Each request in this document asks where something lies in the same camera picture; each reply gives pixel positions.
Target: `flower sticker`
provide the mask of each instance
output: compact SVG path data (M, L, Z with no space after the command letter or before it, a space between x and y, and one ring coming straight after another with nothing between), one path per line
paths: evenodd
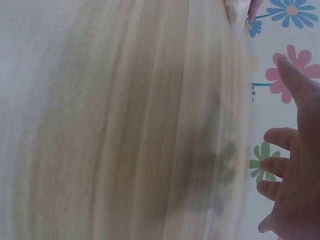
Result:
M251 38L254 38L257 34L261 33L261 27L262 21L257 21L256 18L254 18L253 21L246 21L245 27L249 31L249 35Z
M309 12L316 8L312 5L304 5L307 0L270 0L270 3L279 8L267 8L267 13L274 15L271 20L279 21L282 20L282 27L288 28L290 25L290 19L293 24L298 28L302 29L304 25L313 28L314 22L318 22L319 18Z
M289 56L290 61L298 67L304 75L306 75L310 79L320 79L320 65L318 64L312 64L309 65L311 59L312 59L312 54L309 50L302 50L298 56L296 54L296 49L293 45L288 45L287 48L287 53ZM276 53L273 55L273 62L275 66L278 64L278 59L282 55L280 53ZM281 95L281 101L284 104L288 104L292 100L291 93L287 89L287 87L284 85L284 83L281 81L279 72L277 68L268 68L265 71L265 78L269 81L272 81L273 83L270 85L270 92L273 94L280 94Z
M254 101L254 95L256 95L255 87L252 86L252 102Z
M251 159L250 160L250 165L249 165L249 169L254 169L251 172L251 177L255 178L256 176L256 182L260 182L265 175L265 180L267 181L276 181L276 177L274 174L270 173L270 172L266 172L264 170L262 170L260 168L260 162L265 159L265 158L269 158L270 157L270 144L267 142L263 142L261 144L261 152L259 151L259 146L255 146L253 149L253 153L255 155L255 157L257 158L257 160ZM280 152L276 151L274 154L272 154L272 157L275 158L279 158L280 157Z

